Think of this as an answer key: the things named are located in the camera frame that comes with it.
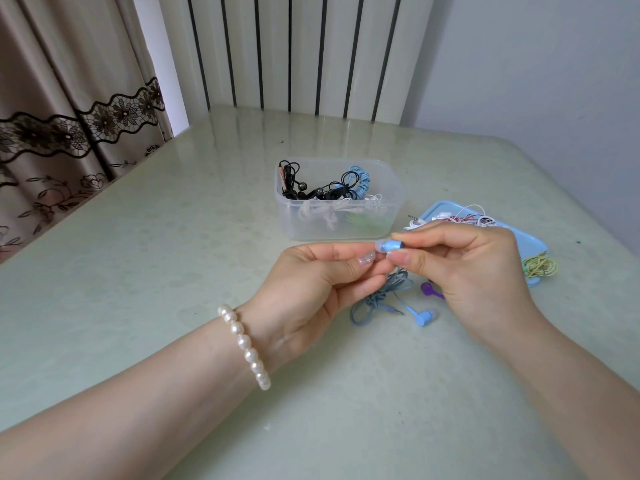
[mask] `light blue tray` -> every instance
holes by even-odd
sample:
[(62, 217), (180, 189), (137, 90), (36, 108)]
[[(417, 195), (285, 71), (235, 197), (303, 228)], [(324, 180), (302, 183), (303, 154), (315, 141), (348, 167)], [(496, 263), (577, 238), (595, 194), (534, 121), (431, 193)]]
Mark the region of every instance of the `light blue tray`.
[[(423, 221), (429, 222), (432, 217), (437, 216), (441, 212), (451, 212), (452, 215), (456, 215), (460, 213), (460, 216), (466, 216), (467, 214), (475, 214), (479, 212), (477, 207), (472, 207), (468, 209), (468, 212), (463, 209), (468, 209), (467, 207), (463, 207), (460, 204), (452, 202), (450, 200), (439, 200), (434, 203), (430, 208), (428, 208), (420, 218)], [(535, 256), (536, 254), (540, 254), (544, 251), (548, 251), (549, 248), (547, 245), (540, 241), (537, 237), (532, 236), (531, 234), (527, 234), (526, 232), (521, 231), (520, 229), (516, 229), (515, 227), (511, 227), (504, 222), (496, 221), (496, 223), (501, 227), (507, 227), (507, 229), (511, 229), (516, 236), (516, 241), (518, 242), (518, 250), (520, 252), (520, 260), (524, 261), (524, 259), (529, 258), (531, 256)], [(529, 287), (533, 287), (540, 282), (539, 277), (535, 278), (527, 278), (527, 284)]]

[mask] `transparent plastic box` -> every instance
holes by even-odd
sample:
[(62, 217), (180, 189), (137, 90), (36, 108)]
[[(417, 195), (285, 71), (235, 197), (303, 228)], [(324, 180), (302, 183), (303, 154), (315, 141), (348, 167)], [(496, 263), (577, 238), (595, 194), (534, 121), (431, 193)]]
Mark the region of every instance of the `transparent plastic box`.
[(381, 200), (290, 200), (282, 195), (278, 167), (273, 173), (278, 204), (278, 220), (284, 233), (297, 241), (371, 239), (389, 233), (396, 214), (404, 204), (405, 193), (391, 167), (380, 160), (364, 158), (297, 158), (299, 182), (307, 184), (305, 193), (329, 182), (340, 181), (352, 165), (371, 177), (367, 194)]

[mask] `table surface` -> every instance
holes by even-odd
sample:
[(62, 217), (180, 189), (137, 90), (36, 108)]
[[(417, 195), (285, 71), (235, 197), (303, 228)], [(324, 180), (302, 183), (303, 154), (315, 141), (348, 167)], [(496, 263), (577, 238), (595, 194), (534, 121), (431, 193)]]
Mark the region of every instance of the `table surface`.
[[(0, 429), (73, 395), (238, 305), (292, 245), (273, 168), (301, 156), (388, 162), (396, 219), (479, 203), (545, 241), (560, 272), (533, 289), (561, 330), (640, 386), (640, 266), (515, 145), (283, 112), (209, 119), (0, 266)], [(580, 474), (508, 371), (436, 306), (426, 328), (339, 315), (320, 344), (256, 391), (171, 479), (567, 479)]]

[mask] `forearm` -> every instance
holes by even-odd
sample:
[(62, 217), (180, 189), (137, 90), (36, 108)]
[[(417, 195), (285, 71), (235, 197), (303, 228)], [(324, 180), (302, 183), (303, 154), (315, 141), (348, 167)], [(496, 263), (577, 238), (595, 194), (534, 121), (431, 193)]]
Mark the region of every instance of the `forearm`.
[(589, 478), (640, 478), (640, 394), (535, 314), (498, 355)]
[(235, 337), (208, 322), (0, 435), (3, 478), (160, 478), (256, 387)]

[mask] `beige curtain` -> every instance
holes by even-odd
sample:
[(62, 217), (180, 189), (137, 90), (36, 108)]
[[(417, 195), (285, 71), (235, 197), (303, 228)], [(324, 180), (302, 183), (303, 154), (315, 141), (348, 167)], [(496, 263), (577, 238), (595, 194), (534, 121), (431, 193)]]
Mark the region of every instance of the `beige curtain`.
[(0, 262), (171, 136), (133, 0), (0, 0)]

